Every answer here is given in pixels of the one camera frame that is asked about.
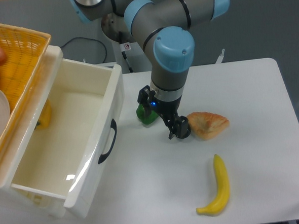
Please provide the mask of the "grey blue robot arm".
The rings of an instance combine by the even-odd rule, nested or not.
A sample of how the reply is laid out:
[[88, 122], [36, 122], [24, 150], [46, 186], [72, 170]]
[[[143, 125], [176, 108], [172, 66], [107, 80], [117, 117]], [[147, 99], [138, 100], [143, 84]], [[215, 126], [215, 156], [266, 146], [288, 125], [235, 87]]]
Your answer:
[[139, 91], [138, 103], [145, 116], [156, 113], [169, 136], [187, 138], [188, 119], [177, 113], [195, 40], [189, 30], [225, 14], [230, 0], [69, 0], [83, 20], [114, 14], [124, 20], [129, 34], [152, 65], [151, 82]]

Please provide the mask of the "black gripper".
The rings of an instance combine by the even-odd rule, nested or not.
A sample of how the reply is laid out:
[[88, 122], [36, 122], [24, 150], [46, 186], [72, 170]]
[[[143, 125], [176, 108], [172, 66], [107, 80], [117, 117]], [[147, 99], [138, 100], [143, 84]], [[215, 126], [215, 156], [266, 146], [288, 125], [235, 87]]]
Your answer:
[[146, 85], [139, 90], [138, 103], [139, 113], [141, 116], [153, 116], [155, 113], [159, 115], [165, 125], [169, 129], [168, 139], [177, 138], [178, 128], [183, 124], [189, 124], [188, 118], [185, 116], [178, 116], [177, 111], [180, 105], [181, 98], [177, 100], [166, 102], [158, 99], [150, 100], [150, 86]]

